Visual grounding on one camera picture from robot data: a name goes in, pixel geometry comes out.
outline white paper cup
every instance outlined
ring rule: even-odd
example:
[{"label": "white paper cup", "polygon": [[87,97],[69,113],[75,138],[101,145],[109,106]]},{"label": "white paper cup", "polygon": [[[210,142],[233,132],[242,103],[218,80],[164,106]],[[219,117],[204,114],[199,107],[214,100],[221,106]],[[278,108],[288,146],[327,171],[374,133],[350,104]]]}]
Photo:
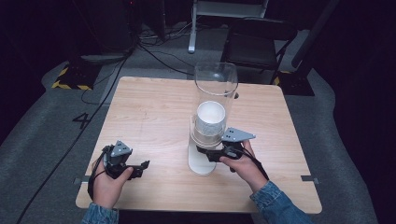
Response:
[{"label": "white paper cup", "polygon": [[221,104],[206,101],[198,106],[195,125],[201,134],[213,136],[220,133],[225,125],[224,122],[225,109]]}]

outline jean jacket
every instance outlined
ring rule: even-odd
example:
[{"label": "jean jacket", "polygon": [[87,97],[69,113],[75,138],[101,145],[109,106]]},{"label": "jean jacket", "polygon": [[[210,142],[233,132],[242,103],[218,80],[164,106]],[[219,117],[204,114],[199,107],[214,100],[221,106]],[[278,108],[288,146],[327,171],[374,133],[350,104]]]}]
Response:
[{"label": "jean jacket", "polygon": [[[268,181],[259,191],[250,195],[250,199],[256,204],[259,212],[270,224],[313,223],[309,216],[296,207],[290,198],[272,181]],[[116,224],[118,221],[118,210],[105,209],[95,203],[91,203],[81,224]]]}]

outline table top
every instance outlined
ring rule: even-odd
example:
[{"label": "table top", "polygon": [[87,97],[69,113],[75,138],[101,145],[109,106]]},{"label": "table top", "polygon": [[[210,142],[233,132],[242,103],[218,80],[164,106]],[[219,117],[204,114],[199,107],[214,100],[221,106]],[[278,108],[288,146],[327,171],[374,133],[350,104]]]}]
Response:
[{"label": "table top", "polygon": [[[151,211],[254,213],[251,189],[236,173],[217,163],[210,175],[196,175],[188,165],[190,118],[196,92],[192,80],[122,77],[114,94],[96,147],[88,164],[104,146],[121,140],[133,149],[126,162],[150,161],[141,178],[127,181],[116,206]],[[321,204],[295,132],[282,90],[277,86],[239,84],[239,98],[227,121],[256,134],[250,143],[256,158],[300,209],[310,214]],[[87,208],[91,199],[82,184],[76,204]]]}]

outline black equipment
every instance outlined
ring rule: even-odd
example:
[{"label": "black equipment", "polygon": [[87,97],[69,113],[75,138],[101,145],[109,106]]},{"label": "black equipment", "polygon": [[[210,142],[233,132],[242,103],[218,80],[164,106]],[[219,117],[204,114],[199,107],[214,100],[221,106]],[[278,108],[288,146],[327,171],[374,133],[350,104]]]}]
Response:
[{"label": "black equipment", "polygon": [[[144,161],[140,165],[126,165],[125,162],[132,154],[132,149],[123,144],[120,140],[117,141],[115,146],[106,146],[102,149],[102,154],[96,161],[90,180],[88,181],[88,193],[93,199],[93,182],[100,174],[106,172],[113,179],[117,179],[128,167],[133,167],[134,171],[129,176],[128,180],[132,178],[142,177],[143,171],[149,168],[149,161]],[[96,173],[99,163],[103,159],[105,170],[99,174]]]},{"label": "black equipment", "polygon": [[239,160],[243,155],[249,157],[254,164],[262,172],[262,175],[269,180],[268,174],[262,167],[262,163],[258,161],[249,151],[242,147],[242,142],[256,136],[251,133],[246,133],[235,128],[228,128],[224,135],[221,137],[222,149],[205,149],[202,147],[197,147],[197,150],[201,153],[206,154],[209,161],[219,162],[220,157],[225,156],[233,160]]}]

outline glass cylinder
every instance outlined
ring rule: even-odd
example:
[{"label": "glass cylinder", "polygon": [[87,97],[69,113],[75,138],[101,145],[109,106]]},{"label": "glass cylinder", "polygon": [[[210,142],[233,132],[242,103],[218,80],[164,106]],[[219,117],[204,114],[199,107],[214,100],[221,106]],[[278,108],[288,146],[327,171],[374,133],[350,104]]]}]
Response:
[{"label": "glass cylinder", "polygon": [[213,148],[221,142],[238,78],[232,63],[198,63],[195,66],[196,96],[191,137],[198,147]]}]

